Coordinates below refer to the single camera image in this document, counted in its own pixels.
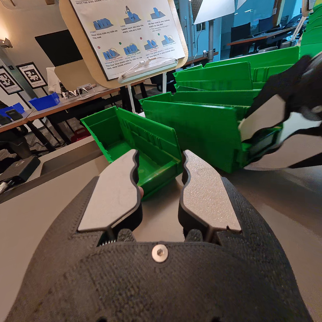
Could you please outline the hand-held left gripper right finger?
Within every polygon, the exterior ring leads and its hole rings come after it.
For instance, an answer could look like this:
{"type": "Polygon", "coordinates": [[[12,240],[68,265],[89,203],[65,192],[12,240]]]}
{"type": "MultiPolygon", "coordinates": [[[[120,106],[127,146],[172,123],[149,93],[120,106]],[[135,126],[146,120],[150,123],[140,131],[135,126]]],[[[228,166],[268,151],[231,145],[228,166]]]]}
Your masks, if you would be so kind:
{"type": "Polygon", "coordinates": [[[182,161],[178,220],[184,236],[199,230],[203,241],[219,242],[219,232],[241,234],[241,225],[217,170],[190,150],[183,151],[182,161]]]}

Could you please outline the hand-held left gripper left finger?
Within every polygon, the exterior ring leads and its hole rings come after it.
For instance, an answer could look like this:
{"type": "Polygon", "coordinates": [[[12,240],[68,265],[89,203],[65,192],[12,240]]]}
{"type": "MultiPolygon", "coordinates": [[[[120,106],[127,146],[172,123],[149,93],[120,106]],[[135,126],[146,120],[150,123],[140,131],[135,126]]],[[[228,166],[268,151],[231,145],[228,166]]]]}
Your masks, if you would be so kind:
{"type": "Polygon", "coordinates": [[[78,232],[108,231],[141,205],[138,187],[139,151],[130,150],[99,175],[78,226],[78,232]]]}

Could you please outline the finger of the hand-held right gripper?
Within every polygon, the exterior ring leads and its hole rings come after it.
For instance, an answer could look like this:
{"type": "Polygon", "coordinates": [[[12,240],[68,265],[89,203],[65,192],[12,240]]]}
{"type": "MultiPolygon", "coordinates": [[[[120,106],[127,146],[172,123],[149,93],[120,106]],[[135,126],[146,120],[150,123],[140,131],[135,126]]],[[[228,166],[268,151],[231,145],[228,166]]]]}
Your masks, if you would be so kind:
{"type": "Polygon", "coordinates": [[[257,95],[238,126],[241,142],[251,140],[260,130],[275,127],[283,122],[286,104],[280,95],[273,95],[270,98],[257,95]]]}
{"type": "Polygon", "coordinates": [[[276,151],[263,155],[261,159],[250,163],[244,169],[253,171],[280,170],[321,152],[321,136],[293,135],[286,139],[276,151]]]}

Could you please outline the green plastic storage bin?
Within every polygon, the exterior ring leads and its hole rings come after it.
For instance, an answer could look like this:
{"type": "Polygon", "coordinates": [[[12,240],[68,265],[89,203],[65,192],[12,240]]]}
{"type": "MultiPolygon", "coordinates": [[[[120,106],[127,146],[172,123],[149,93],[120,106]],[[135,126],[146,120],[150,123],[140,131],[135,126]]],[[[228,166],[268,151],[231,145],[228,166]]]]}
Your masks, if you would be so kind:
{"type": "Polygon", "coordinates": [[[222,61],[207,63],[205,67],[216,67],[232,63],[248,62],[250,64],[251,77],[254,89],[262,88],[264,83],[272,75],[279,74],[294,65],[300,56],[300,46],[292,46],[230,58],[222,61]]]}
{"type": "Polygon", "coordinates": [[[183,171],[182,153],[173,128],[122,108],[110,107],[81,119],[109,163],[139,151],[138,186],[143,201],[183,171]]]}
{"type": "Polygon", "coordinates": [[[258,90],[266,83],[265,68],[251,69],[249,62],[206,67],[198,65],[175,73],[180,91],[258,90]]]}
{"type": "Polygon", "coordinates": [[[280,139],[282,125],[261,130],[249,143],[238,129],[260,90],[177,91],[141,99],[147,119],[175,130],[181,150],[190,150],[227,173],[261,157],[280,139]]]}

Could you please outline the grey desk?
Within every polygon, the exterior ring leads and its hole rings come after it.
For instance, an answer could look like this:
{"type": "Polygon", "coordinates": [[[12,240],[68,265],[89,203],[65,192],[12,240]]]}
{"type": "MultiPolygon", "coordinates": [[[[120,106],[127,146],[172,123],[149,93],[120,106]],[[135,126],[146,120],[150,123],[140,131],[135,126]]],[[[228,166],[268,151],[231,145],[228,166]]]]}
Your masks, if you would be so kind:
{"type": "MultiPolygon", "coordinates": [[[[40,158],[24,185],[1,196],[1,321],[14,303],[43,235],[108,162],[92,137],[40,158]]],[[[279,239],[314,321],[321,321],[321,166],[221,174],[257,209],[279,239]]],[[[143,202],[138,241],[183,241],[177,213],[182,175],[143,202]]]]}

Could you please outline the nested green bin stack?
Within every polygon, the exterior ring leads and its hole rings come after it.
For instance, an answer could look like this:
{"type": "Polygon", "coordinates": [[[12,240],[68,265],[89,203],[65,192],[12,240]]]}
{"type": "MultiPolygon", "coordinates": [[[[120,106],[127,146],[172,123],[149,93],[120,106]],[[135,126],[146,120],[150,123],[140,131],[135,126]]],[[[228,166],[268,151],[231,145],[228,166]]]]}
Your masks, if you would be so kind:
{"type": "Polygon", "coordinates": [[[314,57],[322,51],[322,1],[316,1],[312,10],[302,34],[299,58],[304,55],[314,57]]]}

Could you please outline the red plastic case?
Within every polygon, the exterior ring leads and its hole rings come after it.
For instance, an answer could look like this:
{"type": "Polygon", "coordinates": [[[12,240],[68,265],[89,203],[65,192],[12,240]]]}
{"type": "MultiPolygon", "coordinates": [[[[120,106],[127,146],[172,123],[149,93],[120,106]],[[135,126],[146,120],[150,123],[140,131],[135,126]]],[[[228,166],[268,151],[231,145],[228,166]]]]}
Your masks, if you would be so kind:
{"type": "Polygon", "coordinates": [[[71,143],[75,143],[90,136],[91,133],[89,132],[89,130],[85,127],[81,127],[75,130],[74,134],[70,138],[70,141],[71,143]]]}

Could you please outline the black flat case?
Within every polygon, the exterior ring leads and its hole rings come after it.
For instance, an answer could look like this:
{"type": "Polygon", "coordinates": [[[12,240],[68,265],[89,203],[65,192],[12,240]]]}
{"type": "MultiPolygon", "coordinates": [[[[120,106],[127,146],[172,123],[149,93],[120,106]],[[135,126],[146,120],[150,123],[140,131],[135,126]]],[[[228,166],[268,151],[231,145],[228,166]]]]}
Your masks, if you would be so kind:
{"type": "Polygon", "coordinates": [[[31,156],[27,159],[19,160],[8,167],[0,175],[0,183],[6,182],[13,184],[21,184],[26,182],[40,165],[40,160],[36,156],[31,156]]]}

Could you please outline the studio softbox light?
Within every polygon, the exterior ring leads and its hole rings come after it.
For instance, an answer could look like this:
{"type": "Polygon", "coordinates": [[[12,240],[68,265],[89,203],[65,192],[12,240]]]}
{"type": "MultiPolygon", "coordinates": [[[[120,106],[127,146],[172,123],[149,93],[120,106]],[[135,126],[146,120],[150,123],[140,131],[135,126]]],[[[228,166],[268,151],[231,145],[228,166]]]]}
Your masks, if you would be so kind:
{"type": "Polygon", "coordinates": [[[234,0],[191,0],[194,25],[235,12],[234,0]]]}

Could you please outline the blue plastic bin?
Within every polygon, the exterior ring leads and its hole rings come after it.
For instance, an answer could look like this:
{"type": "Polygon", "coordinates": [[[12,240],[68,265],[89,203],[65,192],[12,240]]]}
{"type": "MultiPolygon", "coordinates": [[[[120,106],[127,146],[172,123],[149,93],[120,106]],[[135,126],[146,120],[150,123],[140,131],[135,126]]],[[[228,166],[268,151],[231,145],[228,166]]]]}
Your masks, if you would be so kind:
{"type": "Polygon", "coordinates": [[[41,98],[33,98],[29,103],[37,110],[42,111],[51,107],[55,107],[60,103],[60,98],[56,92],[41,98]]]}
{"type": "Polygon", "coordinates": [[[13,106],[5,107],[0,109],[0,115],[8,117],[12,120],[19,120],[23,118],[25,112],[23,106],[20,103],[16,103],[13,106]]]}

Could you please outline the cardboard box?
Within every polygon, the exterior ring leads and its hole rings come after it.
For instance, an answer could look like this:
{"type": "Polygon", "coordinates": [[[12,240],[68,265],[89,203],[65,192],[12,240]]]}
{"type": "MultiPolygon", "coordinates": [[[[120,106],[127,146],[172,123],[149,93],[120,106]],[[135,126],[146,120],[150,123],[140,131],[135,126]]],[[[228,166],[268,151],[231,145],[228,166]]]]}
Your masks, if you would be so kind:
{"type": "Polygon", "coordinates": [[[97,83],[83,59],[57,66],[55,67],[54,72],[63,86],[69,91],[74,91],[78,87],[86,84],[93,85],[97,83]]]}

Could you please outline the white crumpled paper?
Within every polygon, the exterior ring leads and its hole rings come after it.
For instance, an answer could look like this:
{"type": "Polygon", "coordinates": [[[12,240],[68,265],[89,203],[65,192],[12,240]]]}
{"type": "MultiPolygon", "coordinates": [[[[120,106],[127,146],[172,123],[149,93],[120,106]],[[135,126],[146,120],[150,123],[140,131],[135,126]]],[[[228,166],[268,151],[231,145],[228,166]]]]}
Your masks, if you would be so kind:
{"type": "Polygon", "coordinates": [[[56,92],[57,94],[61,94],[60,80],[55,73],[55,67],[47,67],[46,71],[49,93],[52,94],[56,92]]]}

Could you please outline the framed marker poster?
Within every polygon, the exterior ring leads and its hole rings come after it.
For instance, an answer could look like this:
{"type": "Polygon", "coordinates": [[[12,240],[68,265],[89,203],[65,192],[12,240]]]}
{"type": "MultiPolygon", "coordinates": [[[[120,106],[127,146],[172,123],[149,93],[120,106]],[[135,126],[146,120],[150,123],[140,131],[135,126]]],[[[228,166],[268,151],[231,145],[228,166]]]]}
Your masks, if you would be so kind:
{"type": "Polygon", "coordinates": [[[24,91],[18,82],[10,75],[10,73],[0,66],[0,87],[7,95],[16,94],[24,91]]]}
{"type": "Polygon", "coordinates": [[[16,67],[32,89],[48,86],[45,78],[42,76],[34,62],[16,65],[16,67]]]}

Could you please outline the instruction sheet on stand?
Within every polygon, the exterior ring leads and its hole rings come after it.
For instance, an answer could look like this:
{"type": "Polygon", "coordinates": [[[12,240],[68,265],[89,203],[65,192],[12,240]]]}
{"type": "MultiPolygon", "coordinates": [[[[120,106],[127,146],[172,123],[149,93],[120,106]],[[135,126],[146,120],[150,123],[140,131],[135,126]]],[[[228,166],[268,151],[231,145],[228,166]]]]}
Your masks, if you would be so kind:
{"type": "Polygon", "coordinates": [[[184,57],[179,58],[176,66],[169,65],[168,67],[160,67],[158,69],[154,69],[153,73],[150,74],[141,72],[139,75],[134,76],[132,78],[121,79],[121,83],[119,83],[117,79],[108,80],[105,74],[103,73],[102,68],[99,64],[99,59],[95,56],[95,52],[91,47],[90,41],[87,39],[86,33],[84,32],[83,27],[79,22],[78,17],[75,14],[70,1],[59,1],[59,9],[62,18],[68,30],[70,31],[70,34],[73,37],[75,44],[78,47],[78,50],[80,51],[83,57],[84,65],[86,65],[86,68],[88,69],[91,77],[95,80],[95,83],[107,89],[115,89],[121,86],[135,85],[152,76],[160,75],[162,73],[166,73],[176,68],[181,68],[187,62],[188,48],[184,38],[180,20],[176,11],[175,3],[173,0],[168,0],[168,4],[170,6],[171,14],[173,16],[175,26],[179,34],[180,42],[184,51],[184,57]]]}

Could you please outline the black wall panel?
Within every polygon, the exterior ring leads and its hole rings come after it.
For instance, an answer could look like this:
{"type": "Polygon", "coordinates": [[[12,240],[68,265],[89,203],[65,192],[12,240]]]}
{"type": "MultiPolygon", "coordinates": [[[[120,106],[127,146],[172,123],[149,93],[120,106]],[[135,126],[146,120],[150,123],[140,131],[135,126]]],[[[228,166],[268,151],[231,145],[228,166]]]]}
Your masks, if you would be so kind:
{"type": "Polygon", "coordinates": [[[55,67],[83,60],[68,29],[39,35],[35,40],[55,67]]]}

